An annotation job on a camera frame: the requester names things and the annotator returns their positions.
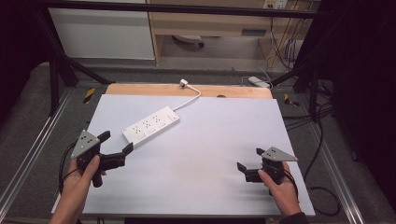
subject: hand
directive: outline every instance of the hand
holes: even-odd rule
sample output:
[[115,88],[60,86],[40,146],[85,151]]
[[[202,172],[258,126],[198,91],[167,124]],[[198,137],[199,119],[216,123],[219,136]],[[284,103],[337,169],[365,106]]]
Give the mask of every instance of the hand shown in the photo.
[[70,161],[68,173],[74,171],[64,181],[64,191],[50,221],[53,223],[77,223],[84,210],[91,180],[99,167],[99,156],[94,156],[81,176],[76,159]]
[[[290,172],[288,164],[285,161],[282,161],[282,163],[283,168]],[[274,182],[271,176],[269,176],[263,170],[259,170],[259,175],[262,178],[262,182],[264,182],[265,186],[271,190],[276,202],[276,206],[279,208],[282,217],[289,217],[291,215],[301,213],[296,191],[289,179],[283,178],[282,183],[278,185]]]

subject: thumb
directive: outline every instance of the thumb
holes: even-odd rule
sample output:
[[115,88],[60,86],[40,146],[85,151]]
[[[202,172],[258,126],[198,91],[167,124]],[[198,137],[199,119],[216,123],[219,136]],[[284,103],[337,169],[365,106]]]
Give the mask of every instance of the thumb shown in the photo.
[[87,168],[85,168],[84,174],[82,175],[81,179],[88,181],[89,183],[99,167],[99,161],[100,161],[99,156],[95,155],[88,164]]
[[262,179],[262,182],[268,187],[268,189],[271,190],[271,192],[274,192],[276,190],[276,183],[274,180],[269,176],[267,173],[265,173],[263,170],[259,170],[259,176]]

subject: white cable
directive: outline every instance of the white cable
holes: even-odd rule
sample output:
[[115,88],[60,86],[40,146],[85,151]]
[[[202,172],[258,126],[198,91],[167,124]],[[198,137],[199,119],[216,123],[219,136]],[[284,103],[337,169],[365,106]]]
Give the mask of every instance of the white cable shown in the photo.
[[192,87],[191,85],[189,85],[189,84],[187,83],[187,81],[184,80],[184,79],[181,79],[181,80],[180,80],[180,86],[181,86],[182,88],[186,88],[186,87],[187,87],[187,88],[190,88],[190,89],[192,89],[193,91],[198,92],[198,95],[196,95],[194,98],[190,99],[190,100],[187,101],[186,103],[184,103],[184,104],[182,104],[182,105],[180,105],[180,106],[178,106],[178,107],[173,108],[173,111],[177,111],[177,110],[180,109],[181,107],[183,107],[183,106],[189,104],[191,101],[193,101],[193,100],[195,100],[195,99],[197,99],[198,97],[201,96],[201,92],[198,91],[197,89],[195,89],[194,87]]

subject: white tabletop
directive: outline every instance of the white tabletop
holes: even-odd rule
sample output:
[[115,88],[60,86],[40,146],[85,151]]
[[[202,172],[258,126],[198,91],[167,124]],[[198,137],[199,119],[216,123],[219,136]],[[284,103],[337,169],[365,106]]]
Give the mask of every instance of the white tabletop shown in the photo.
[[[102,95],[88,131],[111,131],[104,154],[127,144],[121,130],[189,100],[183,96]],[[201,97],[176,112],[180,123],[136,148],[126,165],[90,188],[84,214],[151,217],[265,217],[279,211],[262,183],[236,168],[261,166],[256,147],[294,155],[276,100]],[[289,162],[308,216],[315,214],[297,162]]]

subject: finger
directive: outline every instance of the finger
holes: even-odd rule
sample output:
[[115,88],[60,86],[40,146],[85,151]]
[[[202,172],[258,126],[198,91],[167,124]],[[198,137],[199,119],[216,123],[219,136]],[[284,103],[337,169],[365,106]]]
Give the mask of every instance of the finger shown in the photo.
[[283,164],[283,169],[290,173],[290,167],[289,167],[288,163],[285,161],[282,161],[282,164]]
[[76,159],[70,160],[70,165],[69,165],[69,169],[68,169],[67,173],[70,173],[70,172],[76,170],[77,168],[78,168],[77,160]]
[[88,164],[87,168],[85,168],[84,174],[82,175],[81,180],[86,181],[87,183],[90,183],[92,180],[93,175],[97,171],[99,167],[99,156],[96,155],[92,158],[90,163]]
[[263,170],[259,170],[259,176],[262,179],[262,182],[264,182],[265,186],[268,187],[268,189],[270,189],[272,192],[276,190],[277,184],[274,182],[271,176],[269,176]]

